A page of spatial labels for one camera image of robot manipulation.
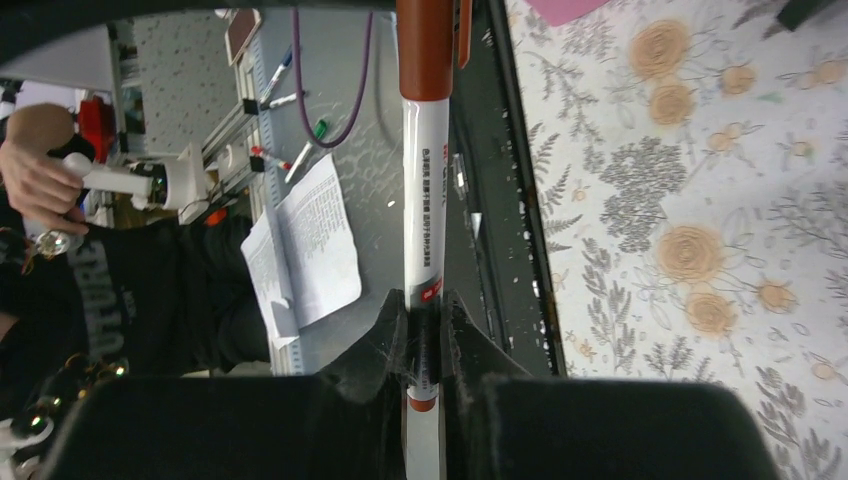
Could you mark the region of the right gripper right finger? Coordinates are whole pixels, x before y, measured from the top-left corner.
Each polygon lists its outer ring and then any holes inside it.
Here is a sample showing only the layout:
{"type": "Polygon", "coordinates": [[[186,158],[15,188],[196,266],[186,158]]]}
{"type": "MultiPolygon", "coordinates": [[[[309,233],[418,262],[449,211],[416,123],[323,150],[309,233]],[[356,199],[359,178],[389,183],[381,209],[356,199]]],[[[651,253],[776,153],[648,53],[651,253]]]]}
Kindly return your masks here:
{"type": "Polygon", "coordinates": [[[441,314],[442,380],[454,392],[458,405],[474,402],[488,377],[530,377],[474,324],[457,291],[444,294],[441,314]]]}

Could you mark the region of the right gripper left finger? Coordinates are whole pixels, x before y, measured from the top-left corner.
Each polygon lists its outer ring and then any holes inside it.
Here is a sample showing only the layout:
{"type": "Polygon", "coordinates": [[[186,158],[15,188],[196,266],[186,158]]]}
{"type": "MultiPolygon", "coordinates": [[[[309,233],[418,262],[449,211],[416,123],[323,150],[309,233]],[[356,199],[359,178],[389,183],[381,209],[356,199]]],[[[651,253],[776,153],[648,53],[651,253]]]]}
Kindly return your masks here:
{"type": "Polygon", "coordinates": [[[349,402],[365,404],[393,376],[405,377],[408,314],[402,290],[392,289],[374,325],[317,377],[349,402]]]}

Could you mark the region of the red whiteboard marker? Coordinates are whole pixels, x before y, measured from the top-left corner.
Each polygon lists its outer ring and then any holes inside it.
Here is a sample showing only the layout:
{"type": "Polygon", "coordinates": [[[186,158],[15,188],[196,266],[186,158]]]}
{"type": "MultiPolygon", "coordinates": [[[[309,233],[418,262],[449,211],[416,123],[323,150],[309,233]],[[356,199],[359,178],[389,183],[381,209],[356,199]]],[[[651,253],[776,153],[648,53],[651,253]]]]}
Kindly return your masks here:
{"type": "Polygon", "coordinates": [[[405,460],[410,479],[446,476],[441,440],[440,327],[450,163],[450,98],[470,58],[470,1],[396,4],[403,105],[403,259],[407,313],[405,460]]]}

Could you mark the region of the operator hand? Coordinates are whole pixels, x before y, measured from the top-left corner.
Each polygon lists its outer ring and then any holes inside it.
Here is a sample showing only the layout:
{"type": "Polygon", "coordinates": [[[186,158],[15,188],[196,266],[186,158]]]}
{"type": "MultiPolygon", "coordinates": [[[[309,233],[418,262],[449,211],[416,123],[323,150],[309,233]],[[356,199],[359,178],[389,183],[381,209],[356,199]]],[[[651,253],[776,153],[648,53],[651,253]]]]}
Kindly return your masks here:
{"type": "Polygon", "coordinates": [[[22,142],[6,140],[1,146],[1,176],[9,204],[23,218],[47,229],[76,235],[88,232],[77,206],[83,181],[58,160],[22,142]]]}

